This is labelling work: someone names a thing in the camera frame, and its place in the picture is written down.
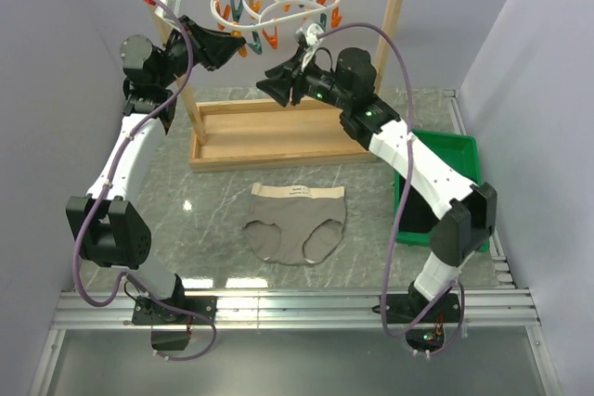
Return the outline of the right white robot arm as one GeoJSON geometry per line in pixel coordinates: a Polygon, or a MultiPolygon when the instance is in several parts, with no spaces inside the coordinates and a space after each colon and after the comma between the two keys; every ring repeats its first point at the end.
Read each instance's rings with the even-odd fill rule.
{"type": "Polygon", "coordinates": [[[442,309],[443,292],[452,287],[467,259],[492,236],[497,192],[476,184],[439,158],[407,127],[400,115],[375,94],[377,72],[367,51],[348,47],[334,68],[324,70],[313,55],[298,49],[267,70],[259,90],[280,106],[296,106],[305,96],[340,110],[340,124],[362,148],[410,178],[437,219],[431,253],[408,288],[407,308],[422,322],[442,309]]]}

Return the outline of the taupe underwear beige waistband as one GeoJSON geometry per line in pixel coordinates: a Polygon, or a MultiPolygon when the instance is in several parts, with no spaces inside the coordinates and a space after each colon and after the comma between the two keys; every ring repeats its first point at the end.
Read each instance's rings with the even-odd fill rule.
{"type": "Polygon", "coordinates": [[[316,265],[342,242],[346,216],[342,186],[255,183],[242,233],[263,262],[316,265]]]}

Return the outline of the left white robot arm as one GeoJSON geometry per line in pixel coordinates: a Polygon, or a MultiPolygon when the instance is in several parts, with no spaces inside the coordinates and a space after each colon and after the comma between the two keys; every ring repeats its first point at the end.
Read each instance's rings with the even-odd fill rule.
{"type": "Polygon", "coordinates": [[[149,226],[136,209],[141,183],[175,115],[178,94],[170,87],[187,83],[192,69],[223,67],[246,41],[237,32],[205,29],[182,16],[164,46],[144,35],[132,35],[120,47],[124,82],[121,129],[101,174],[81,197],[71,197],[67,219],[74,236],[72,277],[79,295],[94,307],[84,288],[84,261],[118,270],[118,278],[134,284],[140,294],[136,310],[152,323],[194,321],[181,278],[151,254],[149,226]]]}

